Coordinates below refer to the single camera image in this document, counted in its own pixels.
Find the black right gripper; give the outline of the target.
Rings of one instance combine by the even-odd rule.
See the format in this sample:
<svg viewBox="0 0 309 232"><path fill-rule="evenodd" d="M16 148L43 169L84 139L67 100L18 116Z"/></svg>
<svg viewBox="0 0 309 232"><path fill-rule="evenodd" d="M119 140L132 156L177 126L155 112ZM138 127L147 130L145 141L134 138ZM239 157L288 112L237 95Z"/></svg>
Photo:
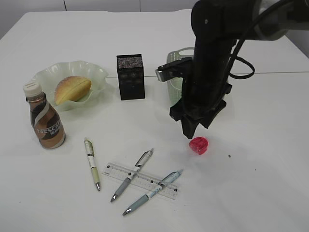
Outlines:
<svg viewBox="0 0 309 232"><path fill-rule="evenodd" d="M181 119L183 134L192 139L199 123L209 128L215 117L225 108L219 106L227 78L224 76L235 39L206 42L196 39L192 74L185 81L185 105L178 101L170 109L170 116Z"/></svg>

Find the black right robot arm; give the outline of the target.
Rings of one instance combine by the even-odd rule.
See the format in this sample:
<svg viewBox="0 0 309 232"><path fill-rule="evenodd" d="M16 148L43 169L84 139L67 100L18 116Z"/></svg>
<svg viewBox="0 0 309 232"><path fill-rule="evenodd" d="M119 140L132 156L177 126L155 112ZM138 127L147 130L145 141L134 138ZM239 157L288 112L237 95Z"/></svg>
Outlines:
<svg viewBox="0 0 309 232"><path fill-rule="evenodd" d="M196 37L194 55L169 64L180 77L181 99L170 116L180 121L183 134L194 136L198 125L208 128L226 107L231 68L246 40L274 41L289 30L308 30L309 3L280 0L261 11L259 0L200 0L192 8Z"/></svg>

